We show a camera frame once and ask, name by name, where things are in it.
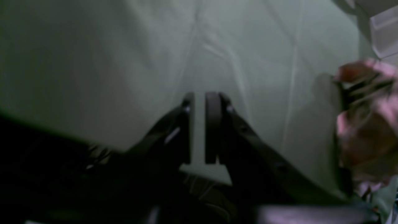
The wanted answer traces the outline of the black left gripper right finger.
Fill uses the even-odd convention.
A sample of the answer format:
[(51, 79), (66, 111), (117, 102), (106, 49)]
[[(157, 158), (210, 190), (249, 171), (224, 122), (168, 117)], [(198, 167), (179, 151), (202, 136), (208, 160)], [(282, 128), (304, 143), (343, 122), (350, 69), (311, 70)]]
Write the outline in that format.
[(205, 158), (228, 170), (240, 203), (343, 203), (263, 142), (220, 92), (205, 94)]

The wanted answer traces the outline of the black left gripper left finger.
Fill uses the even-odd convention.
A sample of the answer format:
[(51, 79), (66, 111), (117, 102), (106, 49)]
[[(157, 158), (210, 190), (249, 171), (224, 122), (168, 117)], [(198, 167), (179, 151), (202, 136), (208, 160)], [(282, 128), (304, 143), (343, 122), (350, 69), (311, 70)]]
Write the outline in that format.
[(190, 164), (194, 106), (194, 93), (185, 94), (178, 106), (162, 116), (125, 153), (125, 170), (144, 175), (168, 175), (178, 172), (182, 164)]

